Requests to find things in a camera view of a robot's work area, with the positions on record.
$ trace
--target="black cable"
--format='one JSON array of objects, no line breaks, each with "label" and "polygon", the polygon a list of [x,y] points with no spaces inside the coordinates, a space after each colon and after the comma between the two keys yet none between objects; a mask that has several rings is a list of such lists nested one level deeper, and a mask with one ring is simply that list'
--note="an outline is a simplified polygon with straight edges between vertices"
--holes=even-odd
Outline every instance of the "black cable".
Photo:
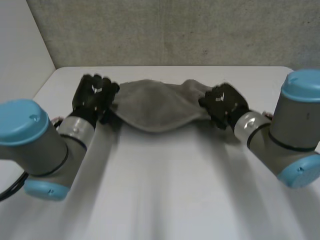
[{"label": "black cable", "polygon": [[[59,120],[53,124],[53,126],[57,129],[63,120]],[[13,194],[18,192],[25,184],[25,180],[29,177],[29,174],[25,171],[21,174],[21,176],[5,191],[0,193],[0,202],[6,200],[7,198],[11,197]]]}]

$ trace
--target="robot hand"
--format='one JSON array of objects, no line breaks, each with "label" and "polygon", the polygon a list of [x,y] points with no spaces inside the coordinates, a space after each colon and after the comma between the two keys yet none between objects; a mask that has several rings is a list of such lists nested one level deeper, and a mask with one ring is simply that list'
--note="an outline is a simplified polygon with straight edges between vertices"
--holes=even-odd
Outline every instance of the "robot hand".
[{"label": "robot hand", "polygon": [[290,73],[281,88],[273,117],[248,108],[231,85],[223,83],[199,99],[220,129],[234,135],[290,188],[304,187],[320,176],[320,70]]},{"label": "robot hand", "polygon": [[[84,75],[73,97],[73,111],[58,130],[32,100],[0,104],[4,119],[0,125],[0,159],[13,160],[25,170],[19,188],[24,183],[25,192],[31,196],[63,200],[91,144],[97,120],[108,114],[118,91],[119,86],[108,78]],[[0,194],[0,200],[6,197]]]},{"label": "robot hand", "polygon": [[72,108],[74,111],[81,108],[91,109],[101,119],[119,89],[119,85],[107,77],[102,78],[98,74],[83,75],[75,91]]}]

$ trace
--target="gray cloth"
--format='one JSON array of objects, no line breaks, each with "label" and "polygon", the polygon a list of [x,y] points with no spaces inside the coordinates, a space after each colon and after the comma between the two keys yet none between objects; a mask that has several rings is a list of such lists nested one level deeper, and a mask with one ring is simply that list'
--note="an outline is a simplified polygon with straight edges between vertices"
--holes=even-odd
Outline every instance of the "gray cloth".
[{"label": "gray cloth", "polygon": [[137,129],[165,132],[194,120],[209,120],[198,99],[211,89],[196,80],[181,85],[154,80],[126,82],[120,84],[111,110]]}]

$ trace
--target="silver metal ring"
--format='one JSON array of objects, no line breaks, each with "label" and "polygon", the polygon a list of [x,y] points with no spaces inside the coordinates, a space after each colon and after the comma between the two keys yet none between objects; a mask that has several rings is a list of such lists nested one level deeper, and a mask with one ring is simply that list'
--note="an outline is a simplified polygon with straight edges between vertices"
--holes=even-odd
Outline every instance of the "silver metal ring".
[{"label": "silver metal ring", "polygon": [[95,129],[88,121],[81,117],[68,116],[61,123],[58,133],[78,139],[88,148],[94,137]]},{"label": "silver metal ring", "polygon": [[271,123],[265,116],[255,111],[242,115],[234,126],[234,135],[244,144],[247,144],[250,135],[263,124]]}]

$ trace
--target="white wall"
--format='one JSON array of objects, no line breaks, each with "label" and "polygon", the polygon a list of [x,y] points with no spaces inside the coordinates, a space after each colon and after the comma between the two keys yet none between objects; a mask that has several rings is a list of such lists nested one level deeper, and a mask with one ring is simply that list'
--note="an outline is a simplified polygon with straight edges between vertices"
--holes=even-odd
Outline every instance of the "white wall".
[{"label": "white wall", "polygon": [[25,0],[0,0],[0,103],[33,98],[55,71]]}]

